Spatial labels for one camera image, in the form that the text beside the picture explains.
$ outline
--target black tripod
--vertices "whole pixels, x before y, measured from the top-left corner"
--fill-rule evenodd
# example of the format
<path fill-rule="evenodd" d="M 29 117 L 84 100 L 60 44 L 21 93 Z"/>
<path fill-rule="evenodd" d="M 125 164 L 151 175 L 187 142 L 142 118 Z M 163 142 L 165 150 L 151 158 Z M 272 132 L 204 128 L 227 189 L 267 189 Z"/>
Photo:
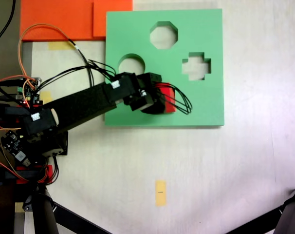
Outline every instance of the black tripod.
<path fill-rule="evenodd" d="M 58 234 L 56 223 L 77 234 L 107 234 L 108 231 L 89 222 L 65 207 L 53 202 L 46 187 L 39 184 L 23 204 L 26 212 L 33 211 L 36 234 Z M 295 190 L 276 209 L 242 225 L 228 234 L 295 234 Z"/>
<path fill-rule="evenodd" d="M 273 229 L 274 234 L 295 234 L 295 190 L 283 205 L 228 234 L 265 234 Z"/>

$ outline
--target orange foam board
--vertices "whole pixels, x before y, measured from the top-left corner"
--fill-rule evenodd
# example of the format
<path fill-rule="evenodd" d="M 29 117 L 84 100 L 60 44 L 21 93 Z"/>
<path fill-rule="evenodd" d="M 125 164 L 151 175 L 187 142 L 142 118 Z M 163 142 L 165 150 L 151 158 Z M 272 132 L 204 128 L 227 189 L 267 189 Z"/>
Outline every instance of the orange foam board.
<path fill-rule="evenodd" d="M 105 40 L 108 11 L 132 11 L 132 0 L 94 0 L 93 37 Z"/>
<path fill-rule="evenodd" d="M 93 39 L 93 0 L 21 0 L 20 35 L 35 23 L 59 27 L 72 40 Z M 47 27 L 31 29 L 23 41 L 65 40 Z"/>

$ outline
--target yellow sticky note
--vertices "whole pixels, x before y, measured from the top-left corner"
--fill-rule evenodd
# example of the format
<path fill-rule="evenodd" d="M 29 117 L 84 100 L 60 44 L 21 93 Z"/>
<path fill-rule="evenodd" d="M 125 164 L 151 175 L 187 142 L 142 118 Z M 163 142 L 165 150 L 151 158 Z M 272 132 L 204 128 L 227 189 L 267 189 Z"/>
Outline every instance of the yellow sticky note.
<path fill-rule="evenodd" d="M 155 184 L 156 206 L 166 205 L 166 181 L 157 180 Z"/>
<path fill-rule="evenodd" d="M 50 41 L 48 42 L 49 50 L 75 50 L 73 44 L 68 41 Z"/>
<path fill-rule="evenodd" d="M 52 101 L 51 92 L 50 91 L 41 91 L 40 92 L 40 100 L 43 101 L 43 104 L 47 104 Z"/>

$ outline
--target white table surface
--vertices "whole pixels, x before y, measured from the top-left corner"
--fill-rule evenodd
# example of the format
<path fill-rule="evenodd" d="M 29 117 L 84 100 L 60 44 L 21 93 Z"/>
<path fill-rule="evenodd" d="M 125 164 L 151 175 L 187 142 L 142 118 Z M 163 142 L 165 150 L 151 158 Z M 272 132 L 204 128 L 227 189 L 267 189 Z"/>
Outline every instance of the white table surface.
<path fill-rule="evenodd" d="M 52 198 L 114 234 L 222 234 L 281 205 L 295 188 L 295 0 L 133 5 L 223 9 L 225 125 L 116 128 L 97 117 L 70 130 Z M 77 44 L 87 58 L 105 60 L 103 41 Z M 34 77 L 82 64 L 73 50 L 33 43 Z M 88 85 L 79 71 L 47 90 L 57 99 Z M 155 205 L 156 180 L 167 183 L 163 207 Z M 25 233 L 31 229 L 28 214 Z"/>

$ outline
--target green foam board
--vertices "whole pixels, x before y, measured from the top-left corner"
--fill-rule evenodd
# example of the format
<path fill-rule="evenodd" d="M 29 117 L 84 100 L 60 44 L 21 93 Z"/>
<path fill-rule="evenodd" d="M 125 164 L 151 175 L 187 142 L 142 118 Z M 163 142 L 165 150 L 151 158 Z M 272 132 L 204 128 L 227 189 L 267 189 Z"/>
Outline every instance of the green foam board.
<path fill-rule="evenodd" d="M 164 22 L 177 29 L 178 41 L 169 49 L 157 49 L 150 42 L 150 33 Z M 204 80 L 190 81 L 188 74 L 182 74 L 183 61 L 194 53 L 211 61 L 211 73 Z M 120 62 L 129 54 L 143 59 L 145 73 L 159 74 L 163 82 L 182 90 L 192 102 L 193 110 L 189 115 L 179 111 L 148 115 L 119 104 L 105 114 L 106 125 L 224 125 L 221 9 L 108 12 L 106 64 L 118 71 Z"/>

